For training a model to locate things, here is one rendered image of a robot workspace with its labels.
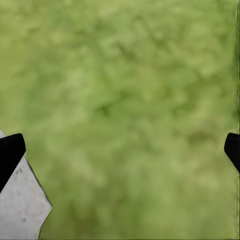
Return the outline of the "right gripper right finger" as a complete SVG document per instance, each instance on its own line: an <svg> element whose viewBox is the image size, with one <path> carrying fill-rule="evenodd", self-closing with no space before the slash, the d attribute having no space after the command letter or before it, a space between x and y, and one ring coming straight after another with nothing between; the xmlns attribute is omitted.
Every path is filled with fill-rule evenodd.
<svg viewBox="0 0 240 240"><path fill-rule="evenodd" d="M240 135L228 133L224 151L240 173Z"/></svg>

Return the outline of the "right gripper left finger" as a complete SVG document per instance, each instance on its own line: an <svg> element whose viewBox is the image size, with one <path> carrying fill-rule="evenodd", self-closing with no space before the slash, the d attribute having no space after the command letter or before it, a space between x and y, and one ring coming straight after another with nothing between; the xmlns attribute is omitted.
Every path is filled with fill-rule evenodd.
<svg viewBox="0 0 240 240"><path fill-rule="evenodd" d="M22 133L0 139L0 193L26 152Z"/></svg>

